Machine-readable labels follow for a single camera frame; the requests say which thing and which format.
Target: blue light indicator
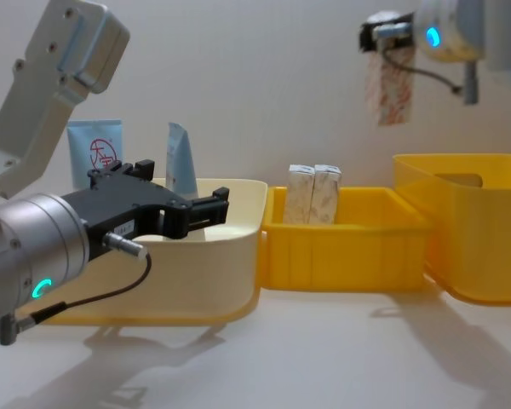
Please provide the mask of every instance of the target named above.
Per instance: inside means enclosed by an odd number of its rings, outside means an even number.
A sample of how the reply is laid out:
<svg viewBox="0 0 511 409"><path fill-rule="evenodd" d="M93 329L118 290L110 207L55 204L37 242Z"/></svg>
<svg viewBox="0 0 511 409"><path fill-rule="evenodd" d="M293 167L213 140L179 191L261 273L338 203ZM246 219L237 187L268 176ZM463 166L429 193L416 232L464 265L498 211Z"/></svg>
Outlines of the blue light indicator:
<svg viewBox="0 0 511 409"><path fill-rule="evenodd" d="M429 45L435 49L441 45L441 35L439 34L439 30L435 27L428 28L426 31L426 39L428 40Z"/></svg>
<svg viewBox="0 0 511 409"><path fill-rule="evenodd" d="M39 298L43 295L43 288L49 287L53 285L53 281L51 279L43 279L34 287L32 290L32 298Z"/></svg>

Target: printed logo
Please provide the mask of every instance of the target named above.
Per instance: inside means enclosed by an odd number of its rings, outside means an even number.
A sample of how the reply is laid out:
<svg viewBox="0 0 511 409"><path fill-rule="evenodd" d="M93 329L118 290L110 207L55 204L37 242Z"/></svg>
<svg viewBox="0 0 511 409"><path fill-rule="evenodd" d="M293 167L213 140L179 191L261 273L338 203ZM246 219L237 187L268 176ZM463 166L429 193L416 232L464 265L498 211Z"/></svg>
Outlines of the printed logo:
<svg viewBox="0 0 511 409"><path fill-rule="evenodd" d="M90 149L91 163L95 169L102 169L114 160L118 160L118 155L112 144L104 139L95 139L92 141Z"/></svg>

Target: blue tube package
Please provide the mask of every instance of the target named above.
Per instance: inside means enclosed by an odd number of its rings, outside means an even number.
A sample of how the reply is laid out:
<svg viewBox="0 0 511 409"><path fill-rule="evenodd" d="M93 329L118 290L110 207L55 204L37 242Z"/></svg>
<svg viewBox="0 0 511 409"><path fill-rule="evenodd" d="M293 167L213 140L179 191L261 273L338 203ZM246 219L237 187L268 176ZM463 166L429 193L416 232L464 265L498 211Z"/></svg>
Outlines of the blue tube package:
<svg viewBox="0 0 511 409"><path fill-rule="evenodd" d="M198 197L189 135L179 124L169 124L166 187L184 199Z"/></svg>
<svg viewBox="0 0 511 409"><path fill-rule="evenodd" d="M119 119L68 123L72 179L76 189L89 187L89 170L102 169L114 160L123 160L122 131Z"/></svg>

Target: white table surface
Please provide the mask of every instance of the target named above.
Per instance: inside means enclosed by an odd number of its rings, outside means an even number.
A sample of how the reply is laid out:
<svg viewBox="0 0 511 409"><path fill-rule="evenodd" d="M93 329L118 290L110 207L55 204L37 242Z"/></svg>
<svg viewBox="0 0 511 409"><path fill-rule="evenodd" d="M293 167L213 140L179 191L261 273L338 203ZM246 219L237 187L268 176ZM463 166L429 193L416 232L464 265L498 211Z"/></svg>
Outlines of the white table surface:
<svg viewBox="0 0 511 409"><path fill-rule="evenodd" d="M96 408L509 409L511 308L264 291L223 328L41 326L0 347L0 409Z"/></svg>

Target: silver cylindrical joint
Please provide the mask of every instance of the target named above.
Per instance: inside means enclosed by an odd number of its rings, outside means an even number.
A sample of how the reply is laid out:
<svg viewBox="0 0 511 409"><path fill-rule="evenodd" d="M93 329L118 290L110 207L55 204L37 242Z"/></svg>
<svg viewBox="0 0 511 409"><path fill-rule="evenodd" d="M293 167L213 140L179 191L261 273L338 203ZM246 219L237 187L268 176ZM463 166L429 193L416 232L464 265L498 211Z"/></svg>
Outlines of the silver cylindrical joint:
<svg viewBox="0 0 511 409"><path fill-rule="evenodd" d="M88 260L85 228L61 198L0 205L0 317L75 279Z"/></svg>
<svg viewBox="0 0 511 409"><path fill-rule="evenodd" d="M480 60L485 54L480 0L421 0L413 20L416 46L432 60Z"/></svg>
<svg viewBox="0 0 511 409"><path fill-rule="evenodd" d="M132 240L126 239L125 237L120 236L115 233L107 233L102 240L103 244L117 251L122 251L123 253L130 254L142 260L147 256L147 248L143 245L139 245Z"/></svg>

